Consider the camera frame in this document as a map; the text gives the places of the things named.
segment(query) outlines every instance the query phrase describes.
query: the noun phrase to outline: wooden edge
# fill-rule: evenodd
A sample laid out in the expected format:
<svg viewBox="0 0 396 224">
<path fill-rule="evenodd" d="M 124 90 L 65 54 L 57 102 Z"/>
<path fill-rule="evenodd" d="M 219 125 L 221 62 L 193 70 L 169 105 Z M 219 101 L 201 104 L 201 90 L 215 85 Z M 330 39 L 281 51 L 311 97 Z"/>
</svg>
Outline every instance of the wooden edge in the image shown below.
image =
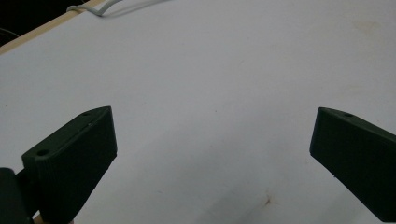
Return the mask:
<svg viewBox="0 0 396 224">
<path fill-rule="evenodd" d="M 90 0 L 89 2 L 86 3 L 87 6 L 90 7 L 94 7 L 97 6 L 98 4 L 104 2 L 105 0 Z M 12 49 L 15 49 L 17 46 L 22 45 L 23 43 L 28 42 L 29 40 L 42 35 L 44 33 L 46 33 L 48 30 L 62 24 L 65 21 L 68 21 L 70 19 L 72 19 L 73 17 L 77 16 L 78 14 L 80 14 L 81 11 L 68 11 L 65 12 L 63 15 L 53 19 L 52 21 L 49 21 L 37 28 L 35 28 L 33 31 L 30 31 L 24 35 L 21 35 L 20 37 L 6 43 L 5 45 L 0 47 L 0 55 L 4 54 Z"/>
</svg>

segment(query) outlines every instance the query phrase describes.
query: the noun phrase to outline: white cable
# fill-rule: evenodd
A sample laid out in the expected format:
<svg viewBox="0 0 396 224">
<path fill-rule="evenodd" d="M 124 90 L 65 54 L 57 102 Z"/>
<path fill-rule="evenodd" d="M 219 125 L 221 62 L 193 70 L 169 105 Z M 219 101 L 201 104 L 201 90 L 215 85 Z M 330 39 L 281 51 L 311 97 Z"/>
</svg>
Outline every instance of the white cable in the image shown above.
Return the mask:
<svg viewBox="0 0 396 224">
<path fill-rule="evenodd" d="M 68 7 L 66 11 L 78 10 L 78 9 L 85 9 L 85 10 L 91 12 L 92 14 L 101 17 L 101 16 L 103 16 L 103 14 L 104 14 L 111 6 L 113 6 L 114 4 L 116 4 L 116 3 L 120 2 L 120 1 L 122 1 L 122 0 L 109 0 L 109 1 L 108 1 L 104 6 L 102 6 L 102 8 L 99 9 L 99 10 L 97 10 L 97 9 L 95 9 L 95 8 L 93 8 L 93 7 L 88 7 L 88 6 L 85 6 L 85 5 L 79 5 L 79 6 L 71 6 L 71 7 Z"/>
<path fill-rule="evenodd" d="M 11 31 L 9 31 L 9 30 L 3 29 L 3 28 L 0 28 L 0 30 L 1 30 L 1 31 L 4 31 L 4 32 L 7 32 L 7 33 L 9 33 L 9 34 L 15 35 L 16 37 L 20 37 L 19 35 L 15 34 L 14 32 L 11 32 Z"/>
</svg>

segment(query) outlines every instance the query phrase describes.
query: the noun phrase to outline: white table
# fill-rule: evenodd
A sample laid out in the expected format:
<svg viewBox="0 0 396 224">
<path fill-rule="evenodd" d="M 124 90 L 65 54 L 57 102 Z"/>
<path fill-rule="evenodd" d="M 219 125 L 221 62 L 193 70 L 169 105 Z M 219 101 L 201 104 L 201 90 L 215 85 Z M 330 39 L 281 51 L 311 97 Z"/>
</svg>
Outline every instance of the white table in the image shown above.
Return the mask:
<svg viewBox="0 0 396 224">
<path fill-rule="evenodd" d="M 0 56 L 0 164 L 111 105 L 77 224 L 381 223 L 309 155 L 319 106 L 396 133 L 396 2 L 172 0 L 82 13 Z"/>
</svg>

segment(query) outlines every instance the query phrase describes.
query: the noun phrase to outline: white surface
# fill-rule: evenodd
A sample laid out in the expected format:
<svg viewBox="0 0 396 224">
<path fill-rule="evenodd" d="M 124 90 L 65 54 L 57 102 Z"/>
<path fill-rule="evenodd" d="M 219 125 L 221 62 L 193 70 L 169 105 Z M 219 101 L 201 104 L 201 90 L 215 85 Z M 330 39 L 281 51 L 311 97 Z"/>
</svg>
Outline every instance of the white surface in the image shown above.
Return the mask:
<svg viewBox="0 0 396 224">
<path fill-rule="evenodd" d="M 77 224 L 380 223 L 309 144 L 319 106 L 396 133 L 396 2 L 135 6 L 0 56 L 1 166 L 112 105 L 119 156 Z"/>
</svg>

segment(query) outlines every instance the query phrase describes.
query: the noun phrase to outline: screw hole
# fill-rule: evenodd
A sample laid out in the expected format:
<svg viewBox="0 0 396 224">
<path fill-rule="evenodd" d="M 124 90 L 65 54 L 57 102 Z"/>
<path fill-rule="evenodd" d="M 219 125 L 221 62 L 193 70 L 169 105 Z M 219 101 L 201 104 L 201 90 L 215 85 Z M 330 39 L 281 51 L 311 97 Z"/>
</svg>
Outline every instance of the screw hole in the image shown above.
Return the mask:
<svg viewBox="0 0 396 224">
<path fill-rule="evenodd" d="M 49 150 L 47 150 L 47 149 L 41 149 L 41 150 L 37 151 L 37 156 L 45 156 L 45 155 L 47 155 L 47 154 L 49 154 L 49 153 L 50 153 Z"/>
</svg>

